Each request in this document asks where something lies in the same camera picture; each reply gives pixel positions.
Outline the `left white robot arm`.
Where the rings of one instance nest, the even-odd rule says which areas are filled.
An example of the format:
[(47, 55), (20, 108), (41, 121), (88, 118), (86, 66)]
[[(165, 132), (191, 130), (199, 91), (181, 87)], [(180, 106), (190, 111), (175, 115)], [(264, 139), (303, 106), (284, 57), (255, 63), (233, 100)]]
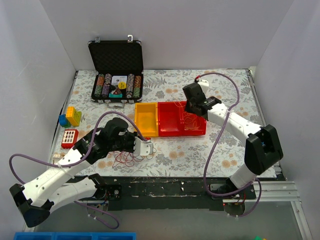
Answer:
[(137, 132), (128, 131), (128, 123), (118, 117), (109, 120), (98, 132), (91, 130), (80, 138), (67, 154), (34, 180), (14, 184), (13, 200), (29, 228), (44, 222), (55, 210), (84, 198), (104, 199), (109, 187), (97, 173), (78, 182), (69, 180), (110, 152), (134, 152)]

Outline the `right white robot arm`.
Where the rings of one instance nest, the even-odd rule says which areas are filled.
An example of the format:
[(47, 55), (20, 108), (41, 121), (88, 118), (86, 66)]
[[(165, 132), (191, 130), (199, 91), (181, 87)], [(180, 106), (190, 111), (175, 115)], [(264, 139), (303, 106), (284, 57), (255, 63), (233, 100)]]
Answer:
[(220, 99), (206, 97), (207, 83), (193, 82), (183, 87), (185, 111), (214, 123), (236, 137), (244, 146), (244, 163), (227, 178), (225, 184), (208, 193), (215, 197), (237, 199), (254, 179), (280, 161), (284, 154), (277, 130), (268, 124), (261, 126), (231, 112)]

